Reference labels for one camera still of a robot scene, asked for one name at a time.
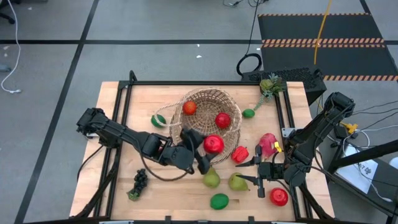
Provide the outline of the pink dragon fruit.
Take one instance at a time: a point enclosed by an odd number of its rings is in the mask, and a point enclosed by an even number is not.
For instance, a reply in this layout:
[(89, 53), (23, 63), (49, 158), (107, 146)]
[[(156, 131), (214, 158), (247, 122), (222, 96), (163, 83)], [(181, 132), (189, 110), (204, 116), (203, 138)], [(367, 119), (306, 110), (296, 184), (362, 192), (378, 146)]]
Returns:
[(272, 133), (265, 133), (259, 140), (258, 145), (261, 146), (262, 156), (264, 159), (269, 158), (277, 152), (275, 143), (277, 142), (276, 137)]

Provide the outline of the black perforated computer case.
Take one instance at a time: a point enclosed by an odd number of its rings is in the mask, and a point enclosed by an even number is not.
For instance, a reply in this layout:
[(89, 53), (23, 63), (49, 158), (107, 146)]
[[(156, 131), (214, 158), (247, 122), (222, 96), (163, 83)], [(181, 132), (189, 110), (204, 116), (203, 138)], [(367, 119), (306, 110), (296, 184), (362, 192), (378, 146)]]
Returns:
[(281, 77), (281, 79), (286, 82), (302, 82), (309, 105), (326, 91), (326, 86), (323, 81), (324, 75), (321, 70), (308, 67), (277, 70), (273, 72), (247, 72), (242, 74), (241, 80), (244, 82), (260, 82), (263, 79), (268, 79), (271, 73)]

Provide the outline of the black ramp with orange stripes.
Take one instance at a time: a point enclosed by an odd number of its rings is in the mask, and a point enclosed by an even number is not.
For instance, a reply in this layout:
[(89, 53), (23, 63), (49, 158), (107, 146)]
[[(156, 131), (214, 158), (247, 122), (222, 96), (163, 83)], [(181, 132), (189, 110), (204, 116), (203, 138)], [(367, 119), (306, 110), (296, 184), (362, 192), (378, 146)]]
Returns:
[(398, 67), (372, 15), (261, 14), (265, 70), (320, 69), (327, 81), (396, 81)]

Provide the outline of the red apple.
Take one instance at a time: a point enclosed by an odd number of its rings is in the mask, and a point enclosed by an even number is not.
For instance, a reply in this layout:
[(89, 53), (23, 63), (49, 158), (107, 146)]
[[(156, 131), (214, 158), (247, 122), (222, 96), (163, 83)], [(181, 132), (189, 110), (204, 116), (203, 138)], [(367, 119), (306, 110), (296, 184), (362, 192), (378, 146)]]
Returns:
[(219, 113), (215, 118), (215, 124), (220, 129), (225, 129), (230, 126), (231, 118), (227, 113)]
[(203, 148), (209, 154), (221, 153), (224, 151), (224, 141), (219, 135), (212, 134), (205, 138)]

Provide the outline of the black office chair base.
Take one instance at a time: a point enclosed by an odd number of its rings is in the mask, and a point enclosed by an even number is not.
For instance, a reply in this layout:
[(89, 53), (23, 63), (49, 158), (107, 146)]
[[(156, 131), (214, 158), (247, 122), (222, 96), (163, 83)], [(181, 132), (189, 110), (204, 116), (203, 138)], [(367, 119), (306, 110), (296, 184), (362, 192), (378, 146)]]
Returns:
[[(20, 4), (20, 3), (22, 2), (22, 0), (10, 0), (10, 2), (11, 2), (11, 3), (15, 3), (15, 4)], [(10, 5), (10, 4), (8, 3), (7, 0), (0, 0), (0, 10), (1, 10), (2, 8), (5, 8), (6, 6), (9, 6), (9, 5)], [(4, 18), (4, 19), (8, 20), (8, 22), (9, 22), (10, 24), (14, 24), (14, 23), (15, 23), (15, 20), (14, 20), (12, 17), (10, 17), (10, 16), (8, 16), (8, 15), (2, 13), (2, 12), (0, 12), (0, 17), (2, 17), (2, 18)]]

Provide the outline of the large green lime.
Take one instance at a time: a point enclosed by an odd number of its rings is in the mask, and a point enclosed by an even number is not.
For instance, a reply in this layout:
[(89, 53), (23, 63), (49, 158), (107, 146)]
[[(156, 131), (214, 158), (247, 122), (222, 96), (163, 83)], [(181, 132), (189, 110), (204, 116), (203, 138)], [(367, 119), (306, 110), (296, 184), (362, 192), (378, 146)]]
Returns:
[(210, 207), (214, 210), (222, 210), (229, 204), (229, 197), (225, 194), (215, 194), (210, 199)]

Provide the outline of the black metal stand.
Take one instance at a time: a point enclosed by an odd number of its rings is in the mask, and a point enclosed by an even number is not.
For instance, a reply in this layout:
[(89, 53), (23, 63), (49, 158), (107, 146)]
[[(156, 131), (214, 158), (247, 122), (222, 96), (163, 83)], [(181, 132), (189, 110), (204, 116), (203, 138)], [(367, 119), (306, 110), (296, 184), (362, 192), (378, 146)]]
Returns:
[(345, 148), (345, 146), (346, 143), (343, 143), (341, 141), (335, 152), (335, 155), (333, 156), (332, 161), (330, 162), (328, 172), (333, 174), (340, 167), (350, 166), (359, 162), (376, 159), (387, 154), (398, 152), (398, 140), (381, 144), (379, 146), (375, 146), (364, 151), (356, 152), (350, 156), (343, 157), (343, 149)]

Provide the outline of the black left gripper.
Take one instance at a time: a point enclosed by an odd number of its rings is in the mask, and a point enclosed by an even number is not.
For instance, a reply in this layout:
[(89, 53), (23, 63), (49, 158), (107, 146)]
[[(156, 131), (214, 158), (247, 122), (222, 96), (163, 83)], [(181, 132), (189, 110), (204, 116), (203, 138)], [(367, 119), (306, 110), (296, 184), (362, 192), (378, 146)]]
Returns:
[(193, 174), (193, 161), (198, 162), (198, 170), (201, 174), (206, 174), (211, 167), (211, 160), (218, 153), (206, 154), (201, 156), (198, 147), (202, 144), (205, 135), (194, 129), (182, 129), (180, 133), (181, 141), (176, 146), (167, 146), (163, 149), (163, 162), (170, 166), (175, 166), (189, 174)]

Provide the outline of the green pear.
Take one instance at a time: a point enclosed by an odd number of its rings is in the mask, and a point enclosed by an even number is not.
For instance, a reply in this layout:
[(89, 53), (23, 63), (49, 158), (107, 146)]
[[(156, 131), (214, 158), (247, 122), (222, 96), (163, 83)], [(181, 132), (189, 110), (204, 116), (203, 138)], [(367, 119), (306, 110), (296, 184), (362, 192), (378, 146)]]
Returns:
[(243, 178), (239, 177), (240, 175), (241, 175), (241, 173), (235, 172), (230, 176), (230, 178), (228, 180), (228, 185), (231, 190), (234, 190), (234, 191), (249, 190), (246, 181)]
[(221, 179), (213, 167), (203, 176), (203, 184), (209, 188), (217, 188), (220, 182)]

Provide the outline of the red bell pepper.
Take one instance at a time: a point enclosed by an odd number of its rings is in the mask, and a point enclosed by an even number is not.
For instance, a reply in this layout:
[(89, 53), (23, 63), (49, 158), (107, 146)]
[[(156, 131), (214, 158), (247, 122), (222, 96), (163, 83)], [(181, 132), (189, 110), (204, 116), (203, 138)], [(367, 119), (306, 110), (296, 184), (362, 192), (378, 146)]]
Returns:
[(247, 147), (238, 146), (231, 155), (231, 159), (236, 164), (243, 163), (249, 156)]

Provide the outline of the red tomato with green calyx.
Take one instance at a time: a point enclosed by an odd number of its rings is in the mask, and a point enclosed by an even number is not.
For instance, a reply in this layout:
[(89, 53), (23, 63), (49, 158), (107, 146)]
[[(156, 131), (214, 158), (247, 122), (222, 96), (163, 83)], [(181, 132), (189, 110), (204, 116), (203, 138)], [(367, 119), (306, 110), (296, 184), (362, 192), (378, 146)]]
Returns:
[(284, 189), (278, 187), (271, 190), (269, 198), (270, 201), (278, 207), (285, 206), (289, 201), (288, 193)]

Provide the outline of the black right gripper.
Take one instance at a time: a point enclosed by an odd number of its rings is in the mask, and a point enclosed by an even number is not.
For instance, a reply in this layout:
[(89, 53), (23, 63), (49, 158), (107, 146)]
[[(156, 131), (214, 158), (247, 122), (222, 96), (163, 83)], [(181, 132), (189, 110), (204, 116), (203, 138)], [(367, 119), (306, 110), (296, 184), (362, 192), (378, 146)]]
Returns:
[(249, 167), (257, 165), (257, 177), (238, 175), (238, 177), (248, 180), (257, 186), (257, 196), (259, 198), (265, 197), (265, 188), (263, 180), (276, 181), (283, 179), (283, 168), (282, 164), (275, 162), (262, 162), (262, 147), (260, 145), (255, 146), (255, 157), (250, 161), (236, 165), (236, 167)]

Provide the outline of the black grape bunch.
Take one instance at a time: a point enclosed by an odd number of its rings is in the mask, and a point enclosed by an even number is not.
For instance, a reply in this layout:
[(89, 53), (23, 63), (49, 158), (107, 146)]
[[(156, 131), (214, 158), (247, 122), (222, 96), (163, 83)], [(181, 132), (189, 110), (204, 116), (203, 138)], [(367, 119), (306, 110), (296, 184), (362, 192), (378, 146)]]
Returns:
[(134, 177), (134, 186), (127, 193), (129, 200), (137, 201), (139, 200), (144, 189), (147, 187), (148, 177), (145, 169), (137, 170), (137, 174)]

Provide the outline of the orange-red tomato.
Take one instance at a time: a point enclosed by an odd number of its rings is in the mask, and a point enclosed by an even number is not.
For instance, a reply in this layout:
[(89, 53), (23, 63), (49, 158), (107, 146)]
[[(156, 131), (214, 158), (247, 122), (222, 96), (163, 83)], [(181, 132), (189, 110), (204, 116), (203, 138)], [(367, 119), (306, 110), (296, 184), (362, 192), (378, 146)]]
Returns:
[(194, 115), (197, 110), (197, 104), (194, 101), (186, 101), (182, 106), (185, 115)]

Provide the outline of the medium green lime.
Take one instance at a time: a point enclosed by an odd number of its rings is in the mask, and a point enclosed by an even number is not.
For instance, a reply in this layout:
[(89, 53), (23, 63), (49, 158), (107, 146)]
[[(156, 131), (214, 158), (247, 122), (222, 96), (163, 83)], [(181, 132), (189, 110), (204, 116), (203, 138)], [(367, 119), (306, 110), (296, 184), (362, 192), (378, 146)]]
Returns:
[(150, 121), (156, 128), (164, 128), (167, 124), (166, 119), (160, 114), (152, 115)]

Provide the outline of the artificial green succulent plant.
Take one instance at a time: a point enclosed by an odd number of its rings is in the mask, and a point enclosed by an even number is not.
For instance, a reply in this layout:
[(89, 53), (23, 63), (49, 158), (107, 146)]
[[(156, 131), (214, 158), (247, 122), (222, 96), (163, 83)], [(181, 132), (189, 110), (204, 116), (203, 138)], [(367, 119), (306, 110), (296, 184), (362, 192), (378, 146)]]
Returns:
[(259, 83), (261, 96), (254, 107), (254, 111), (258, 110), (265, 102), (270, 101), (273, 97), (278, 97), (279, 93), (286, 90), (286, 84), (282, 82), (281, 77), (275, 73), (271, 73), (268, 79), (263, 79)]

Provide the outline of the white paper sheet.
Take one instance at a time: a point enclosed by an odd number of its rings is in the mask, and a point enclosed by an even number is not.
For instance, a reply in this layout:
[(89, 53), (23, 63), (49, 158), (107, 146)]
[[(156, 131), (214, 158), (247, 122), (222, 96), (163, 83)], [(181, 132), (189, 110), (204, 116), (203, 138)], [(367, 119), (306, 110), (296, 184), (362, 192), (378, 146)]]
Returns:
[(374, 160), (367, 160), (359, 164), (340, 167), (335, 174), (367, 194), (372, 186), (372, 180), (376, 173), (378, 163)]

